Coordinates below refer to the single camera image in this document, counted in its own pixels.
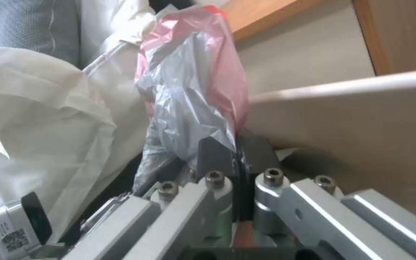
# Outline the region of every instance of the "metal frame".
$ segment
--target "metal frame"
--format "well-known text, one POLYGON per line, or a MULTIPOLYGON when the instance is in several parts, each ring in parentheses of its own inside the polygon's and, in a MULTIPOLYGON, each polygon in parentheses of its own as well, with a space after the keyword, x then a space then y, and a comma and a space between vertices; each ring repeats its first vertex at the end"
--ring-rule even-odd
POLYGON ((125 255, 124 260, 178 258, 187 245, 198 244, 218 212, 206 186, 187 183, 160 217, 125 255))
POLYGON ((375 190, 345 196, 341 202, 416 258, 414 214, 375 190))
POLYGON ((94 231, 82 238, 62 260, 121 259, 158 217, 160 208, 130 196, 94 231))
POLYGON ((266 194, 265 205, 306 246, 326 242, 347 259, 413 259, 310 179, 266 194))

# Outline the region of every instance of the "translucent plastic bag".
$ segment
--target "translucent plastic bag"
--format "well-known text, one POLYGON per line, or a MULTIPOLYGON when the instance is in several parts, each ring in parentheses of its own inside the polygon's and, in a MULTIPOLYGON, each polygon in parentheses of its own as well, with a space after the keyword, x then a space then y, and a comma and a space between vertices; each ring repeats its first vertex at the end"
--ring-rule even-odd
POLYGON ((203 138, 212 136, 235 151, 248 87, 227 21, 216 7, 162 16, 141 45, 135 80, 152 118, 134 191, 174 156, 195 167, 203 138))

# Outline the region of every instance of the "gray cushion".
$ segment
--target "gray cushion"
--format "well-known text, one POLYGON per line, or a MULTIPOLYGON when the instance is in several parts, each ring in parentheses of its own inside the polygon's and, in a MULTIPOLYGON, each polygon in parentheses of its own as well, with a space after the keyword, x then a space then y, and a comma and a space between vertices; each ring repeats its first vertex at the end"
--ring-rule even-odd
POLYGON ((74 0, 0 0, 0 47, 31 49, 79 63, 74 0))

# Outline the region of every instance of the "barcode label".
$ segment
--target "barcode label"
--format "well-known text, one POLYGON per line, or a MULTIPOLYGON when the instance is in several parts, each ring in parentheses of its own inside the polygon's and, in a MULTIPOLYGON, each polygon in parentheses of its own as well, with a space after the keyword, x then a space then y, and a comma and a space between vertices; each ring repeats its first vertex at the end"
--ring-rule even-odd
POLYGON ((16 230, 3 237, 1 242, 7 249, 7 252, 18 250, 19 248, 28 245, 28 238, 23 229, 16 230))

